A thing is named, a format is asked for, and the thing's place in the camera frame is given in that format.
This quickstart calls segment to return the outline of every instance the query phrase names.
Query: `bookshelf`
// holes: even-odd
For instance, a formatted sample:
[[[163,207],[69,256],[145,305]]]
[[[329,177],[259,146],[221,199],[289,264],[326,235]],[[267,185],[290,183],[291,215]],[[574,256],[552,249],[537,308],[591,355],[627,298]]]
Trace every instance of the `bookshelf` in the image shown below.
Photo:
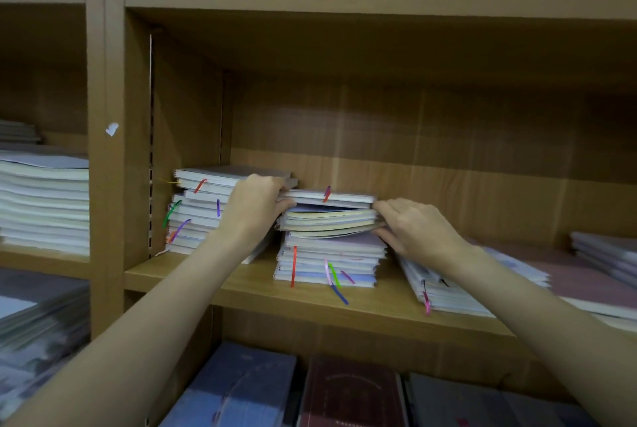
[[[90,278],[97,336],[182,259],[154,257],[165,181],[216,163],[435,204],[478,240],[565,248],[571,230],[637,236],[636,9],[0,0],[0,112],[91,158],[90,262],[6,247],[0,261]],[[214,297],[153,419],[212,338],[568,398],[499,321],[427,317],[391,262],[350,308],[319,287],[275,283],[273,268],[271,253],[241,266]]]

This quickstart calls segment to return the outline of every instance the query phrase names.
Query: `blue notebook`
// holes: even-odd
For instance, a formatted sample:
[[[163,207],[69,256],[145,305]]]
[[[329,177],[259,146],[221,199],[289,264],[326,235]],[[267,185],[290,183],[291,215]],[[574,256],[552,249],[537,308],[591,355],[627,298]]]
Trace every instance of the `blue notebook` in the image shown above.
[[[296,357],[225,342],[161,427],[279,427]]]

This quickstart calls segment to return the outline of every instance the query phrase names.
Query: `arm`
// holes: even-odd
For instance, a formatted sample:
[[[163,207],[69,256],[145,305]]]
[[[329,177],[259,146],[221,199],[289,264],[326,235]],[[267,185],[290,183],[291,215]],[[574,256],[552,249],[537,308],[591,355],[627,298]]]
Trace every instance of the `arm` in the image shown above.
[[[139,427],[213,294],[294,203],[283,180],[237,184],[221,223],[193,254],[28,400],[6,427]]]
[[[376,230],[379,237],[399,254],[458,283],[488,308],[597,422],[637,425],[637,345],[626,334],[467,243],[434,206],[394,199],[375,208],[392,229]]]

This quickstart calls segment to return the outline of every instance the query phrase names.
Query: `wooden shelf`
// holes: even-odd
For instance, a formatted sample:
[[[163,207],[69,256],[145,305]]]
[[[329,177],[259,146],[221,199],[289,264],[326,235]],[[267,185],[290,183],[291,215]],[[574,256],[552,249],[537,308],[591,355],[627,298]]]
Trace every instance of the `wooden shelf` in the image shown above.
[[[266,74],[634,90],[637,0],[126,0]]]
[[[514,335],[497,319],[434,312],[426,315],[400,268],[393,261],[378,269],[376,288],[343,288],[345,305],[324,286],[273,279],[276,251],[267,251],[250,265],[240,265],[212,300],[213,305],[304,319],[323,325],[355,328],[413,340],[475,343],[481,339],[520,348]],[[165,253],[125,273],[125,288],[148,292],[186,256]]]
[[[0,0],[0,62],[84,66],[85,0]]]
[[[91,265],[87,256],[48,249],[0,244],[0,267],[91,279]]]

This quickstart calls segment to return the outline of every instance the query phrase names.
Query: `pink notebook cover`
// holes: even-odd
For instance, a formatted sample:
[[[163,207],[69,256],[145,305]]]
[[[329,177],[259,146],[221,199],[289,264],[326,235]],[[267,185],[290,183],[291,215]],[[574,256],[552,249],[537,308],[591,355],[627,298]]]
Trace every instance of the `pink notebook cover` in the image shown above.
[[[557,249],[487,243],[504,254],[550,274],[550,290],[564,298],[637,309],[637,289],[591,268],[580,258]]]

